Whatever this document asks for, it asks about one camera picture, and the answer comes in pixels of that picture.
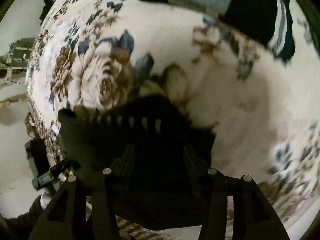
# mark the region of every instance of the black cloth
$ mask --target black cloth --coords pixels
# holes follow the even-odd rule
[[[17,218],[5,219],[8,228],[0,227],[1,240],[27,240],[38,221],[43,209],[38,196],[29,211]]]
[[[106,123],[110,116],[110,125]],[[134,117],[134,128],[128,119]],[[148,118],[148,132],[142,118]],[[194,129],[169,100],[162,96],[139,98],[113,109],[97,119],[84,122],[72,111],[58,112],[60,135],[67,157],[79,161],[75,171],[80,179],[121,158],[128,144],[135,145],[125,168],[128,191],[114,195],[115,214],[150,230],[201,225],[207,211],[200,196],[191,189],[183,160],[182,145],[192,145],[196,156],[210,166],[215,136],[211,130]],[[155,120],[161,119],[161,133]]]
[[[44,21],[45,17],[47,16],[48,12],[50,11],[55,1],[56,0],[44,0],[45,5],[42,9],[41,16],[39,17],[39,19],[41,20],[41,24]]]
[[[231,0],[222,20],[267,46],[275,32],[276,15],[276,0]]]

